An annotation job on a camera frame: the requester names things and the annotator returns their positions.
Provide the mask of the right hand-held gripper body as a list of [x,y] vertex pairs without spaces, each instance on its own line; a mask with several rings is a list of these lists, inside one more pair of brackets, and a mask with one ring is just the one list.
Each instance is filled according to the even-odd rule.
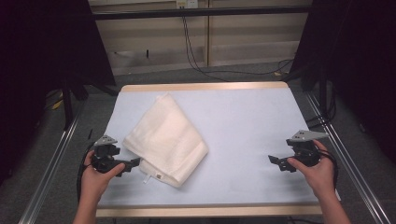
[[294,151],[293,158],[305,166],[311,167],[318,164],[320,159],[319,149],[316,147],[314,140],[328,136],[327,133],[300,130],[286,142]]

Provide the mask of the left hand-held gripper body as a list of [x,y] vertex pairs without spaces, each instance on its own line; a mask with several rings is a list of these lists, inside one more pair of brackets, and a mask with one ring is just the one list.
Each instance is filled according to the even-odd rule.
[[122,161],[115,160],[114,156],[120,154],[120,148],[116,147],[117,140],[103,135],[93,143],[92,167],[99,173],[107,173]]

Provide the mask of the white mesh laundry bag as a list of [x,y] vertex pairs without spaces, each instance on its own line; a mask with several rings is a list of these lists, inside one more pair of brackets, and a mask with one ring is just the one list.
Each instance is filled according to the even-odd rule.
[[142,172],[175,188],[208,153],[205,140],[169,93],[157,97],[122,144],[141,158]]

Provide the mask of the person's left hand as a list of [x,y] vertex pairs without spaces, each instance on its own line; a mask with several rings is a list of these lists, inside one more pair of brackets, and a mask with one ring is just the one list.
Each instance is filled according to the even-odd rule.
[[105,192],[110,180],[121,173],[125,167],[123,163],[116,165],[110,171],[102,174],[97,172],[92,166],[92,155],[90,151],[85,160],[84,165],[86,166],[81,179],[81,192],[80,192],[80,203],[93,203],[98,204],[101,196]]

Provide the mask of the person's right hand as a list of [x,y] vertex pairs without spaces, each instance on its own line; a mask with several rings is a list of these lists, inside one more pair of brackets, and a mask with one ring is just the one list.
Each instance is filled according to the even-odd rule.
[[321,156],[319,163],[312,167],[307,167],[293,158],[289,158],[288,163],[304,175],[305,180],[318,199],[335,195],[333,163],[329,158]]

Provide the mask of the light blue mat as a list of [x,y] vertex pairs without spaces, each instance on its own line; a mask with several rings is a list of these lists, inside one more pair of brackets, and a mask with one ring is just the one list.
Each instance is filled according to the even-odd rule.
[[209,152],[179,188],[139,169],[114,178],[101,206],[316,203],[299,173],[269,161],[292,150],[286,141],[305,129],[289,88],[171,91]]

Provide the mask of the black metal stand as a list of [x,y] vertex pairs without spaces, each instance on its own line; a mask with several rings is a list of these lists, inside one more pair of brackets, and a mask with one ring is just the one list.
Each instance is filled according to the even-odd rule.
[[71,92],[66,79],[62,82],[62,93],[64,102],[64,130],[66,131],[74,120],[73,107],[71,102]]

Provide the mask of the black curtain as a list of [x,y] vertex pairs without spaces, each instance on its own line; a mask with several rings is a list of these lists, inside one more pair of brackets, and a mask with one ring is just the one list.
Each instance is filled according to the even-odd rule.
[[115,79],[88,0],[0,0],[0,185],[27,150],[52,90],[79,99]]
[[330,80],[396,163],[396,0],[312,0],[291,70]]

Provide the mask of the black horizontal bar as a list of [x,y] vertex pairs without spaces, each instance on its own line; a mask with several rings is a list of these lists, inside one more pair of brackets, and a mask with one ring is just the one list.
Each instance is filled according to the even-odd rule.
[[155,19],[175,17],[203,17],[203,16],[233,16],[255,14],[290,14],[306,13],[312,6],[283,6],[283,7],[215,7],[190,9],[159,9],[144,11],[95,12],[92,17],[96,21]]

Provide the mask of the aluminium floor rail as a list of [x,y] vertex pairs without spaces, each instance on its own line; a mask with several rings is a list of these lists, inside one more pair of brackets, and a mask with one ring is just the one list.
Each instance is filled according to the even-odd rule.
[[75,129],[78,126],[79,118],[82,111],[84,110],[84,106],[84,102],[78,104],[76,115],[72,118],[69,127],[63,132],[63,135],[49,161],[49,165],[41,177],[40,182],[37,185],[31,200],[27,204],[18,224],[35,224],[41,207],[49,193],[50,185],[64,157],[64,153],[66,152],[68,145],[74,135]]
[[323,113],[319,110],[319,102],[315,95],[309,91],[305,94],[305,96],[313,111],[318,116],[320,126],[329,135],[329,139],[338,158],[340,159],[341,163],[343,163],[346,172],[348,173],[352,183],[354,184],[354,187],[358,191],[368,211],[373,217],[375,224],[391,224],[389,216],[386,214],[382,204],[365,181],[355,162],[350,157],[347,148],[339,137],[338,133],[332,124],[325,120]]

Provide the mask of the white wall socket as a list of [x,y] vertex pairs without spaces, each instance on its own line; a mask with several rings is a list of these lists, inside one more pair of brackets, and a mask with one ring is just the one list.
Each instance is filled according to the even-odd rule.
[[198,8],[198,0],[176,0],[177,8]]

